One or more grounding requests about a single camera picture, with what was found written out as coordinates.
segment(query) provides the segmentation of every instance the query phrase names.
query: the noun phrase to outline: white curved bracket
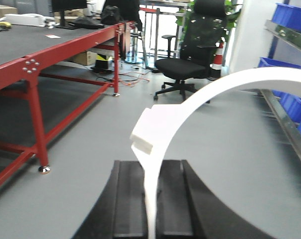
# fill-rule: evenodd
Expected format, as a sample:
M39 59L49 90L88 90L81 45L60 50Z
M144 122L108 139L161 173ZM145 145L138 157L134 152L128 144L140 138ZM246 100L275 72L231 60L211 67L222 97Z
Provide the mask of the white curved bracket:
M265 67L237 72L203 87L180 105L146 108L135 125L132 150L144 171L149 239L155 238L156 191L165 152L184 121L203 103L228 90L276 89L301 97L301 70Z

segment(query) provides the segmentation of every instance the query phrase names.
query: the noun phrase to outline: green plant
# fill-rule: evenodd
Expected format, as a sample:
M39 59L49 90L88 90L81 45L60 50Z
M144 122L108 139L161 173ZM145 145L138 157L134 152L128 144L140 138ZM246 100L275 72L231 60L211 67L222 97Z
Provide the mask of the green plant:
M187 31L187 22L188 22L190 13L193 11L194 4L195 4L195 1L193 0L188 4L188 11L184 12L183 9L178 11L178 13L186 14L186 16L185 16L185 25L183 27L183 32ZM225 42L228 42L228 40L229 40L229 31L232 28L236 27L237 19L240 16L240 12L241 12L241 8L239 10L237 10L237 7L240 6L240 5L242 5L242 4L232 4L231 0L225 0L225 11L226 11L226 17L227 17L227 26L226 26L226 29L225 29L224 34L222 36L222 38L224 39ZM182 16L177 16L176 18L177 18L176 24L179 25L179 26L182 26Z

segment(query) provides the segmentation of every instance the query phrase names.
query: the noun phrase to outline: desk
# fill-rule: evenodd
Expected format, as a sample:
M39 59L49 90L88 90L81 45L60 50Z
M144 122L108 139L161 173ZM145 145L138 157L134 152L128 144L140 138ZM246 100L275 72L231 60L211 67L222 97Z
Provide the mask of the desk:
M28 100L35 134L35 145L26 147L0 142L0 149L19 154L19 156L0 173L0 185L8 179L23 163L33 156L39 158L42 174L48 173L48 156L46 145L90 106L109 87L114 88L114 96L118 96L118 43L124 33L123 23L108 26L100 30L60 28L47 29L44 27L14 25L11 30L0 32L0 95ZM47 35L56 35L60 38L51 39ZM44 132L43 119L38 95L38 76L41 70L54 65L73 55L101 43L114 39L115 46L102 48L114 50L114 78L112 82L89 81L71 77L52 78L81 82L101 86L91 97L70 113L56 127L48 133ZM18 81L24 81L26 91L2 91L5 87Z

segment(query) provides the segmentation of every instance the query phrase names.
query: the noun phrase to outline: chair base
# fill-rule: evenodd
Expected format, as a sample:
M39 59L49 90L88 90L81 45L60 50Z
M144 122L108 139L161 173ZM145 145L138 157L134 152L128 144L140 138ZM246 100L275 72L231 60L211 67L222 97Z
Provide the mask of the chair base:
M159 94L167 93L167 92L172 92L172 91L179 91L179 93L182 95L183 101L186 100L186 91L190 91L195 93L197 89L195 89L195 84L186 84L184 80L176 80L175 83L171 82L164 82L164 84L161 86L162 90L155 92L154 95L154 100L158 100Z

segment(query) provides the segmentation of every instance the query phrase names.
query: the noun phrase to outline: black tabletop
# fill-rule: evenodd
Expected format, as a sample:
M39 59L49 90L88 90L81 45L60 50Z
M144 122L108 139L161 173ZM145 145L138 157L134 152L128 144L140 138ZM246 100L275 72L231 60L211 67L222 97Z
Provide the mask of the black tabletop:
M0 32L0 65L45 48L67 42L97 30L13 25L9 31ZM49 38L48 35L60 38Z

